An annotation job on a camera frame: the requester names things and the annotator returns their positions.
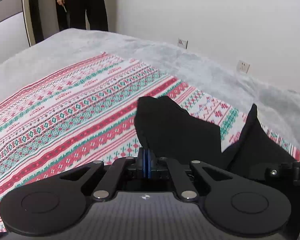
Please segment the metal screw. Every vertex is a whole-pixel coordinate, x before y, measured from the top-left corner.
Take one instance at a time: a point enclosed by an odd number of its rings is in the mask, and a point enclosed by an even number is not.
[[[109,196],[109,192],[107,192],[105,190],[98,190],[98,191],[93,193],[93,196],[95,198],[106,198],[106,197]]]
[[[181,196],[183,198],[186,198],[186,199],[193,199],[197,196],[197,193],[195,193],[194,191],[192,190],[186,190],[184,192],[181,193]]]

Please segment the patterned cloth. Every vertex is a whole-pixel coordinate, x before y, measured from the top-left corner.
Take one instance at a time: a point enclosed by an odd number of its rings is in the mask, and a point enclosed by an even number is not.
[[[219,125],[222,151],[238,140],[246,114],[144,62],[103,53],[57,71],[0,104],[0,200],[16,187],[93,160],[111,164],[137,156],[137,100],[165,95],[192,116]],[[300,161],[299,149],[263,129]],[[1,219],[0,231],[5,231]]]

